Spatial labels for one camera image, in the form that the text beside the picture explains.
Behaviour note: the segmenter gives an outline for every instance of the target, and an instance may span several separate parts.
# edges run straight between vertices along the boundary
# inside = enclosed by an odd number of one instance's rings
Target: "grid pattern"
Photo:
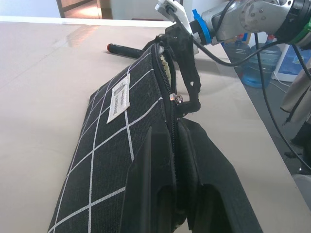
[[[127,170],[150,126],[165,121],[151,49],[90,99],[48,233],[119,230]],[[107,124],[112,88],[127,74],[130,107]]]

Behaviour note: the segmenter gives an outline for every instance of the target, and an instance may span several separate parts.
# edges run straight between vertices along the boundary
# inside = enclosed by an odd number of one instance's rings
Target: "zipper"
[[[154,51],[155,51],[155,58],[154,58],[154,60],[156,61],[157,67],[159,68],[160,74],[162,76],[162,80],[159,80],[160,81],[159,85],[161,85],[161,83],[164,83],[166,91],[167,91],[167,94],[162,92],[162,94],[165,95],[165,96],[163,96],[163,100],[169,100],[169,102],[170,102],[170,104],[168,104],[168,102],[164,101],[164,105],[166,104],[166,106],[165,106],[166,111],[167,110],[169,111],[168,107],[170,108],[170,111],[171,111],[170,117],[169,118],[167,117],[167,120],[169,121],[168,125],[170,125],[173,153],[175,153],[175,140],[176,140],[175,107],[176,107],[176,102],[175,101],[171,101],[171,96],[172,95],[175,96],[175,93],[172,92],[169,79],[168,79],[168,77],[167,77],[167,75],[165,73],[163,64],[162,64],[161,59],[160,59],[159,44],[156,43],[153,48],[154,48]]]

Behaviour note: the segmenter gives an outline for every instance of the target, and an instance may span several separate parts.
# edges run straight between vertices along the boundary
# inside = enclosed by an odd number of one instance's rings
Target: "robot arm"
[[[184,8],[176,1],[159,0],[156,9],[173,21],[166,11],[168,7],[173,8],[185,27],[190,25],[194,38],[200,38],[203,45],[221,43],[242,33],[266,32],[279,41],[311,49],[309,0],[236,0],[228,8],[218,31],[215,31],[227,4],[224,2],[201,16],[195,14],[195,21],[190,23]]]

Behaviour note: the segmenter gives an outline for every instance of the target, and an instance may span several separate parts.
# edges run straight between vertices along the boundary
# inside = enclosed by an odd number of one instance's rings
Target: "blue ring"
[[[197,10],[194,9],[192,10],[193,12],[193,17],[195,20],[197,20],[202,28],[202,31],[203,31],[203,34],[205,36],[205,40],[206,40],[206,43],[207,44],[210,44],[212,42],[211,38],[210,38],[210,35],[209,35],[209,31],[208,31],[208,28],[204,22],[204,20],[202,19],[202,17],[198,14]]]

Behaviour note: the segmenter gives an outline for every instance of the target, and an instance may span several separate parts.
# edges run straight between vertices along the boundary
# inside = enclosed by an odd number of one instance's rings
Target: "white tabletop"
[[[89,96],[133,62],[107,53],[106,45],[142,48],[164,28],[131,27],[135,23],[128,21],[124,27],[100,26],[113,23],[107,20],[88,25],[0,20],[6,21],[0,23],[0,232],[42,233]],[[221,45],[208,48],[227,59]],[[263,231],[310,232],[311,213],[234,69],[202,53],[196,62],[202,107],[188,118],[203,126],[235,167]]]

